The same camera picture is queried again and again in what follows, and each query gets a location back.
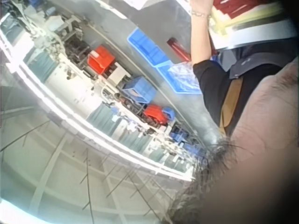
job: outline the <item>bracelet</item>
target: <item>bracelet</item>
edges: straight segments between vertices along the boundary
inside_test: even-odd
[[[211,18],[211,15],[207,15],[207,14],[204,14],[204,13],[200,13],[200,12],[198,12],[198,11],[194,11],[194,10],[191,11],[191,15],[195,15],[195,16],[197,16],[197,17],[208,18],[208,19]]]

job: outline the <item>plastic bag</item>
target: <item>plastic bag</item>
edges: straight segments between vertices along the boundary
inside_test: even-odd
[[[185,91],[199,91],[201,93],[198,80],[193,73],[191,62],[182,62],[172,65],[169,69],[179,83],[180,87]]]

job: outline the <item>black shirt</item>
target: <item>black shirt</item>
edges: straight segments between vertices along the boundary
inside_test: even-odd
[[[243,83],[241,92],[234,115],[228,127],[225,128],[228,136],[230,136],[234,130],[250,95],[260,81],[266,76],[275,75],[280,70],[281,68],[278,66],[265,64],[244,73],[242,76]],[[231,79],[229,79],[229,71],[225,72],[218,63],[210,60],[195,64],[193,71],[199,81],[205,106],[214,122],[219,126],[222,104],[231,82]]]

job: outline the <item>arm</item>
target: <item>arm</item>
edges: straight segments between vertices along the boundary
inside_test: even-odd
[[[214,0],[191,0],[191,58],[197,64],[212,56],[208,32],[208,17]]]

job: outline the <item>hand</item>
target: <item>hand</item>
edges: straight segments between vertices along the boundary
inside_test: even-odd
[[[214,0],[190,0],[192,10],[209,15],[212,11]]]

